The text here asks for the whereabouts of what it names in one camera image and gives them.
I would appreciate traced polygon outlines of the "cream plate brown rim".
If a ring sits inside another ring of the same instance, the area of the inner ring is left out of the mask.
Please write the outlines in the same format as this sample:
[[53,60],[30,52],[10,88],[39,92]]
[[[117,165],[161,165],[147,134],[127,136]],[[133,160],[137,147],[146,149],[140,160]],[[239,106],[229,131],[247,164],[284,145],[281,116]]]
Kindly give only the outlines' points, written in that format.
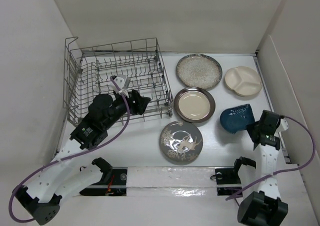
[[199,87],[180,90],[173,103],[177,115],[189,123],[208,121],[216,110],[216,102],[211,93]]

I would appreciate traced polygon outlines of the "blue leaf shaped plate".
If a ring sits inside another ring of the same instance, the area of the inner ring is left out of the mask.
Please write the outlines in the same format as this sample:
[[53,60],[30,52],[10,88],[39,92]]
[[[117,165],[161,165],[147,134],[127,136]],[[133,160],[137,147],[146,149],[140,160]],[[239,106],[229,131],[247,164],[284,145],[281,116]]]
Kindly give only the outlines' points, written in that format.
[[219,118],[223,129],[231,134],[246,130],[247,126],[255,122],[250,104],[244,104],[225,109]]

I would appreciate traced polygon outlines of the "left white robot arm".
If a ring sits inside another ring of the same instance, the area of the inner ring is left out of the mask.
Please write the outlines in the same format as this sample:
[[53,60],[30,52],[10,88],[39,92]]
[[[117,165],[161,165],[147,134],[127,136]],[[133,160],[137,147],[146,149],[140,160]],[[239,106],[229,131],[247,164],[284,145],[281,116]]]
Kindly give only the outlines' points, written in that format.
[[128,94],[97,95],[87,115],[70,134],[69,140],[51,161],[38,172],[35,180],[18,186],[14,196],[39,225],[50,222],[59,212],[61,203],[94,183],[111,180],[113,167],[103,158],[94,159],[81,172],[67,178],[86,152],[95,150],[107,138],[109,130],[124,114],[143,115],[149,97],[138,91]]

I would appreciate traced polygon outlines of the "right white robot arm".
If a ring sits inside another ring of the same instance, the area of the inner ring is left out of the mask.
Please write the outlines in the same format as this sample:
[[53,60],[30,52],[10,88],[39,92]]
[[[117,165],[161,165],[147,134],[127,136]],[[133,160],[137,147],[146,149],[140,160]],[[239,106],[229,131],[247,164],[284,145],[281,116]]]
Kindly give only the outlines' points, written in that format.
[[243,225],[281,225],[288,214],[275,175],[281,148],[275,133],[280,122],[280,115],[264,110],[259,121],[246,128],[254,158],[240,157],[231,170],[232,179],[242,185],[237,220]]

